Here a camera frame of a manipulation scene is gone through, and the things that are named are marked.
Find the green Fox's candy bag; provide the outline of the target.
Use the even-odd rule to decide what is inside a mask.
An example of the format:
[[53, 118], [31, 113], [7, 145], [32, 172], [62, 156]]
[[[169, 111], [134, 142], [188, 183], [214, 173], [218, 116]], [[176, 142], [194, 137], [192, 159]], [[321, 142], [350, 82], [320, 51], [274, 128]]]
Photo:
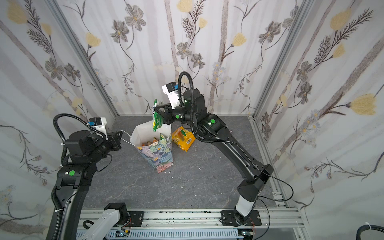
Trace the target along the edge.
[[156, 132], [157, 129], [161, 128], [163, 125], [163, 117], [156, 111], [157, 107], [162, 105], [162, 102], [159, 102], [157, 99], [154, 100], [153, 105], [153, 131]]

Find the orange pink Fox's bag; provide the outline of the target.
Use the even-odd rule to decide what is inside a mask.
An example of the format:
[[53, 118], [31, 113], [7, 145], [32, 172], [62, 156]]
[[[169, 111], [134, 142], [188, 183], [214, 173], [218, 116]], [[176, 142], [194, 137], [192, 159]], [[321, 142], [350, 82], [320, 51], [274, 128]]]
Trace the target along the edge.
[[159, 140], [157, 138], [152, 138], [151, 140], [149, 141], [146, 141], [146, 142], [143, 142], [142, 143], [142, 147], [145, 147], [145, 146], [150, 146], [156, 142], [158, 142]]

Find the white paper bag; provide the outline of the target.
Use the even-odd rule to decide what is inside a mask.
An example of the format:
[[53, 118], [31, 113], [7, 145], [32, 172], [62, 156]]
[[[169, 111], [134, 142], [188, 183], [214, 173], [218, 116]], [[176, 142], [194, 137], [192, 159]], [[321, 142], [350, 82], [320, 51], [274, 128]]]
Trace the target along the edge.
[[[149, 121], [137, 125], [132, 134], [122, 131], [129, 136], [128, 144], [135, 147], [140, 155], [147, 160], [147, 162], [158, 173], [165, 171], [173, 165], [172, 156], [172, 126], [163, 124], [161, 128], [153, 131], [153, 122]], [[168, 140], [161, 140], [160, 134], [165, 135]], [[157, 138], [159, 141], [150, 145], [142, 147], [142, 143]]]

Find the yellow snack bag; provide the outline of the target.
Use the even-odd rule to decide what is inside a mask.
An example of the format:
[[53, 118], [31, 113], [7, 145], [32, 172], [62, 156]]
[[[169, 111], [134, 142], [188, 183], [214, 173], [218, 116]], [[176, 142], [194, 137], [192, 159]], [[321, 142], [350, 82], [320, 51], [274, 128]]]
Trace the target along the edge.
[[187, 152], [196, 140], [192, 132], [184, 127], [179, 127], [172, 133], [172, 141], [183, 151]]

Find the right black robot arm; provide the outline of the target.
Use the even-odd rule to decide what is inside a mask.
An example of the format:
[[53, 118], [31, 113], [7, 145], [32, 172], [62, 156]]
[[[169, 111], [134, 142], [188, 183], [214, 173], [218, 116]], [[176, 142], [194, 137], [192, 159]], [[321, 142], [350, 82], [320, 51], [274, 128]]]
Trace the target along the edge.
[[240, 172], [243, 181], [237, 187], [239, 200], [232, 214], [222, 216], [221, 223], [224, 226], [245, 226], [251, 220], [261, 191], [267, 181], [273, 178], [273, 167], [252, 157], [233, 137], [224, 121], [208, 112], [205, 97], [194, 88], [188, 72], [181, 72], [177, 82], [166, 84], [162, 89], [170, 102], [155, 105], [154, 117], [160, 117], [166, 125], [173, 122], [189, 125], [196, 140], [215, 146]]

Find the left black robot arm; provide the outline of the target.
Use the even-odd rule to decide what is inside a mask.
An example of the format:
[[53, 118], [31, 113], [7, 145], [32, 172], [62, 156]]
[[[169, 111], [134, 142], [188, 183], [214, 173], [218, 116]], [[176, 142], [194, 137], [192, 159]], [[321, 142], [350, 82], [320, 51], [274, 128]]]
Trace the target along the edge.
[[[65, 137], [59, 126], [60, 118], [72, 118], [87, 127]], [[121, 131], [105, 134], [94, 125], [100, 118], [89, 122], [72, 114], [58, 114], [53, 125], [62, 140], [63, 152], [61, 169], [51, 192], [54, 213], [49, 226], [48, 240], [74, 240], [85, 197], [91, 186], [93, 176], [98, 172], [97, 163], [107, 158], [110, 152], [121, 150]]]

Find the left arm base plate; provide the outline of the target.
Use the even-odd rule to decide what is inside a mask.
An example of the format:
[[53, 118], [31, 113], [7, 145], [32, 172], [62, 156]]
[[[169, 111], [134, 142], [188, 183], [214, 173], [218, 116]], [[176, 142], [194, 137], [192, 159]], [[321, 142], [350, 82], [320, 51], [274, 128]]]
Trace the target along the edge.
[[144, 211], [128, 211], [129, 221], [126, 227], [141, 227], [144, 219]]

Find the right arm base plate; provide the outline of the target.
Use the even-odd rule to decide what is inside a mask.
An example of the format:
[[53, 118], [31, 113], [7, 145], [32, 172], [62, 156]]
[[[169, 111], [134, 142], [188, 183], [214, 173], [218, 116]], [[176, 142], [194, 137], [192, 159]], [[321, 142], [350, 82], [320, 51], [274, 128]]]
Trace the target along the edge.
[[257, 210], [251, 211], [247, 216], [242, 216], [236, 210], [221, 211], [219, 221], [224, 227], [261, 226], [261, 217]]

